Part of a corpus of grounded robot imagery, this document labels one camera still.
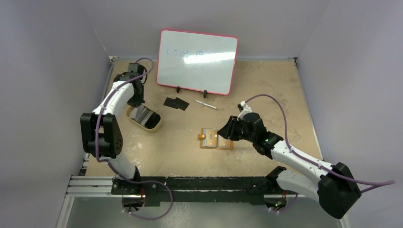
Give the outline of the yellow gold credit card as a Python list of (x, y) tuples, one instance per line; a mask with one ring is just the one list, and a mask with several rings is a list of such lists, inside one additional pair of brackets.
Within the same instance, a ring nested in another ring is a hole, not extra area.
[(231, 148), (231, 140), (219, 137), (218, 138), (218, 147), (220, 147), (220, 148)]

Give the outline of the yellow leather card holder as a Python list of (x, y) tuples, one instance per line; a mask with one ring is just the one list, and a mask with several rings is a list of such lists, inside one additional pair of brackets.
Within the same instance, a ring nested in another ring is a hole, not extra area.
[(201, 132), (198, 134), (198, 140), (200, 140), (200, 148), (203, 149), (217, 149), (217, 150), (233, 150), (233, 141), (231, 141), (231, 148), (220, 148), (218, 147), (218, 138), (221, 137), (217, 135), (217, 129), (212, 128), (202, 128)]

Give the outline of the beige oval plastic tray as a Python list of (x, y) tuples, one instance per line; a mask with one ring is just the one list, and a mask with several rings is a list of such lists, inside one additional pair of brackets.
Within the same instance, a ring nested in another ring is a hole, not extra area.
[(149, 133), (156, 132), (162, 125), (161, 116), (143, 104), (138, 107), (129, 106), (125, 115), (131, 123)]

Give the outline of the black credit card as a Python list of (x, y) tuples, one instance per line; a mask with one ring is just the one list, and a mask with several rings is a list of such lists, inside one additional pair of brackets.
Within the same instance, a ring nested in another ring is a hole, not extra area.
[(164, 106), (167, 106), (167, 107), (170, 107), (170, 108), (174, 108), (174, 109), (178, 109), (178, 108), (180, 107), (180, 106), (178, 105), (176, 99), (172, 99), (172, 98), (169, 98), (169, 97), (167, 97), (167, 98), (165, 99), (165, 102), (164, 102), (163, 105), (164, 105)]
[(183, 111), (185, 111), (187, 109), (187, 107), (189, 106), (188, 102), (186, 102), (178, 97), (174, 99), (174, 102), (175, 102), (176, 107)]

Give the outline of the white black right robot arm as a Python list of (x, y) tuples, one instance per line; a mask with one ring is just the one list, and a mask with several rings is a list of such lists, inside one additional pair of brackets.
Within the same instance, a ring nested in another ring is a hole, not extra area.
[(268, 178), (267, 188), (272, 193), (290, 190), (309, 197), (336, 219), (341, 219), (362, 195), (345, 164), (333, 165), (289, 149), (283, 137), (266, 129), (257, 113), (246, 114), (242, 120), (231, 116), (217, 134), (231, 141), (246, 140), (259, 154), (296, 170), (283, 170)]

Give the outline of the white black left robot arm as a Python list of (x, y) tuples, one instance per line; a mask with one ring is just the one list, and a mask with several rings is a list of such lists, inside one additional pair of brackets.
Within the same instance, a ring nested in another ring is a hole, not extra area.
[(129, 64), (128, 71), (115, 77), (101, 104), (80, 117), (84, 151), (97, 162), (105, 163), (117, 179), (124, 180), (123, 188), (129, 194), (137, 194), (143, 181), (138, 168), (122, 153), (123, 136), (117, 119), (126, 103), (142, 93), (142, 78), (146, 75), (143, 65), (137, 62)]

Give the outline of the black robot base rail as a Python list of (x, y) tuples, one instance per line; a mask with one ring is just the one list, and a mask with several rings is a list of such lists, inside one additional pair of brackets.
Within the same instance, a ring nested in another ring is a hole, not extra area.
[(271, 177), (157, 177), (143, 176), (141, 184), (112, 179), (111, 193), (143, 197), (146, 206), (162, 202), (248, 203), (282, 209), (294, 192), (281, 189)]

